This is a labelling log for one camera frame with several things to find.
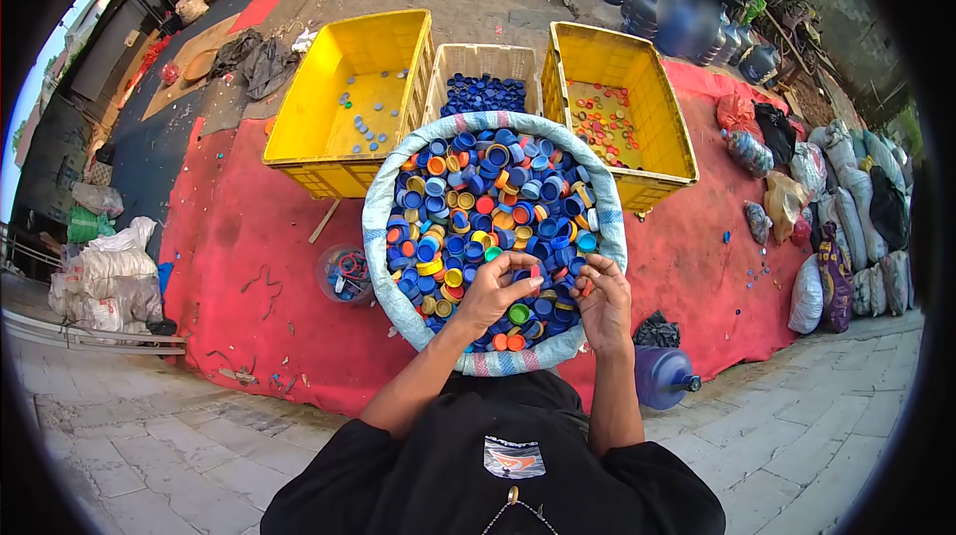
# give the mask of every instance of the blue water jug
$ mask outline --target blue water jug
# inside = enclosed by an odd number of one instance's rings
[[[663,347],[634,347],[634,381],[640,404],[659,411],[701,388],[701,378],[694,374],[687,353]]]

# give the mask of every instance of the brick wall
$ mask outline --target brick wall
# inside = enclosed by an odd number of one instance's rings
[[[854,103],[869,108],[876,86],[885,97],[904,77],[902,61],[866,0],[808,0],[817,9],[823,48],[852,84]]]

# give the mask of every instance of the concrete floor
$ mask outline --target concrete floor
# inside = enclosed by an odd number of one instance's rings
[[[912,312],[807,336],[669,411],[642,409],[647,437],[717,493],[727,533],[828,533],[894,428],[922,324]],[[275,492],[344,422],[154,357],[18,340],[12,350],[62,478],[111,535],[258,533]]]

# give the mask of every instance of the shirt logo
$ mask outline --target shirt logo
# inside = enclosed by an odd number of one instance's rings
[[[503,479],[539,477],[547,471],[538,442],[514,443],[484,436],[484,468]]]

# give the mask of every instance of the wooden plank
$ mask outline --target wooden plank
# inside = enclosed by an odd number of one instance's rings
[[[322,222],[316,227],[316,231],[309,237],[309,244],[316,242],[318,235],[322,234],[322,231],[325,230],[325,225],[329,223],[329,219],[332,219],[332,214],[336,213],[336,208],[339,207],[341,203],[341,199],[336,199],[336,202],[332,204],[329,211],[325,212],[325,218],[322,218]]]

